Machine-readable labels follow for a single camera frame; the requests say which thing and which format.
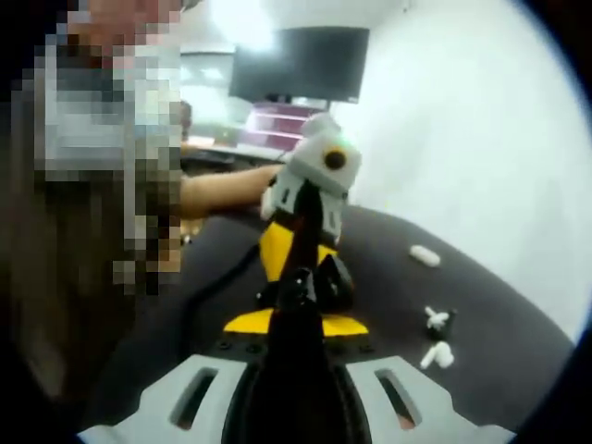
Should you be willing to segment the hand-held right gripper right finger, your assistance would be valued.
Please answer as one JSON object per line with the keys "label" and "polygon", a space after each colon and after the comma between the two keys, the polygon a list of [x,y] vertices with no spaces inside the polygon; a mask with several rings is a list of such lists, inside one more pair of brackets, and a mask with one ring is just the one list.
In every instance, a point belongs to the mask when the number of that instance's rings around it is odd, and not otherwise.
{"label": "hand-held right gripper right finger", "polygon": [[376,354],[366,333],[327,336],[320,314],[298,317],[301,443],[509,443],[478,425],[451,394],[397,355]]}

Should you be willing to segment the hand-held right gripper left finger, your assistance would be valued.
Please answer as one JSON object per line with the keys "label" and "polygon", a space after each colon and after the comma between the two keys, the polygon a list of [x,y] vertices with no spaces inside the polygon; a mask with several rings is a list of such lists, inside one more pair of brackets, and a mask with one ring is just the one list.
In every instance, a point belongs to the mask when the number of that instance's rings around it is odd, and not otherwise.
{"label": "hand-held right gripper left finger", "polygon": [[79,434],[85,443],[289,443],[296,417],[279,366],[298,345],[299,312],[264,309],[228,323],[207,354],[193,354],[138,396],[129,416]]}

